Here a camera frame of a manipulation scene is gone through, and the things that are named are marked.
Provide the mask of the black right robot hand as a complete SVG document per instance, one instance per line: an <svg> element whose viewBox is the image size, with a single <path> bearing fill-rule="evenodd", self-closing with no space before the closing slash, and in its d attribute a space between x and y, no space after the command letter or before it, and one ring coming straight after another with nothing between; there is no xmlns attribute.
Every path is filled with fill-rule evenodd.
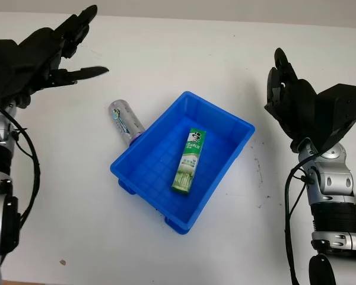
<svg viewBox="0 0 356 285"><path fill-rule="evenodd" d="M316 93L308 81L297 77L280 47L274 53L274 61L268 74L265 110L292 139L291 150L299 153L301 145L310 139Z"/></svg>

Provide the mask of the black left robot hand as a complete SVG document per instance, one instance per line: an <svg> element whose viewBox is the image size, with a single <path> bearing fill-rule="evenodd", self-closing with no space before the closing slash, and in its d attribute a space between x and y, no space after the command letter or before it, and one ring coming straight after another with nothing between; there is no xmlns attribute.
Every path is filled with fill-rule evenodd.
<svg viewBox="0 0 356 285"><path fill-rule="evenodd" d="M109 72L104 66L91 66L77 71L60 69L62 58L69 59L77 51L90 30L90 23L97 15L97 6L91 5L80 14L71 15L57 28L41 28L20 43L31 62L32 75L16 96L16 105L25 109L31 95L46 88L70 86Z"/></svg>

